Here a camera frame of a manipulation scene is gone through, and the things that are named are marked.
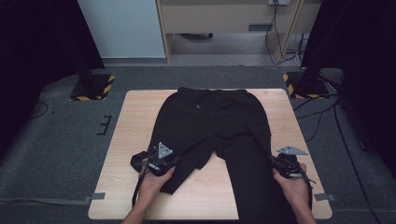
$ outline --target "metal bracket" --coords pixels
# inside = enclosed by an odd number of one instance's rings
[[[278,148],[276,151],[285,155],[305,155],[305,156],[308,155],[308,152],[302,151],[299,148],[293,147],[291,145]]]
[[[337,200],[334,194],[326,194],[326,193],[320,193],[320,194],[314,194],[315,199],[318,201],[324,201],[327,200],[329,202]]]
[[[84,197],[84,203],[89,205],[91,204],[92,200],[103,200],[105,198],[105,193],[93,193],[91,196]]]
[[[173,153],[173,150],[166,147],[162,142],[158,144],[158,159],[163,159]]]

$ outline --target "gray carpet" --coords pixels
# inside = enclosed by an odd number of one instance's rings
[[[259,66],[129,66],[108,67],[116,76],[102,101],[69,101],[77,76],[49,84],[40,102],[0,167],[0,198],[51,198],[82,201],[94,193],[124,96],[129,90],[177,89],[286,89],[282,75],[298,67]],[[299,118],[331,106],[337,99],[314,100],[296,110]],[[304,100],[291,100],[293,107]],[[360,149],[359,138],[346,111],[336,107],[348,151],[338,132],[333,110],[299,119],[327,193],[334,194],[332,218],[319,223],[376,223],[362,193],[355,164],[367,198],[382,223],[396,222],[396,180],[374,152]],[[100,124],[112,116],[106,135]],[[119,223],[88,218],[88,205],[33,203],[0,204],[0,223]]]

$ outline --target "handheld controller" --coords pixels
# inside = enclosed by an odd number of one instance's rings
[[[270,160],[274,168],[285,178],[303,176],[300,163],[295,155],[279,154],[277,157],[270,156]]]
[[[166,174],[180,160],[180,157],[171,156],[173,150],[166,147],[162,142],[158,144],[158,147],[153,147],[152,150],[148,157],[147,167],[156,176]]]
[[[307,152],[292,146],[282,147],[277,152],[279,152],[277,157],[269,156],[269,159],[280,175],[285,178],[304,176],[304,171],[301,169],[296,155],[307,155]]]

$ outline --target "waistband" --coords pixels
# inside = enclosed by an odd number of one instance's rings
[[[196,90],[190,89],[186,87],[180,87],[177,89],[177,92],[180,93],[187,93],[187,94],[218,94],[218,95],[237,95],[237,94],[245,94],[247,90],[231,90],[231,91],[224,91],[224,90]]]

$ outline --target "yellow and black hazard tape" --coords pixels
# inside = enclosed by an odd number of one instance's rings
[[[113,85],[114,78],[116,76],[111,75],[108,77],[108,81],[106,83],[106,86],[103,89],[103,92],[100,95],[95,95],[95,96],[87,96],[87,95],[80,95],[80,96],[74,96],[70,97],[70,100],[72,101],[90,101],[90,100],[104,100],[106,99],[108,92],[111,89],[111,86]]]
[[[291,99],[312,99],[312,98],[315,98],[315,99],[326,99],[325,97],[323,97],[323,96],[321,96],[319,94],[297,94],[294,91],[294,88],[293,88],[293,86],[292,86],[292,84],[290,82],[288,74],[283,74],[283,80],[286,83],[286,87],[288,88],[288,92],[289,92],[289,95],[290,95]]]

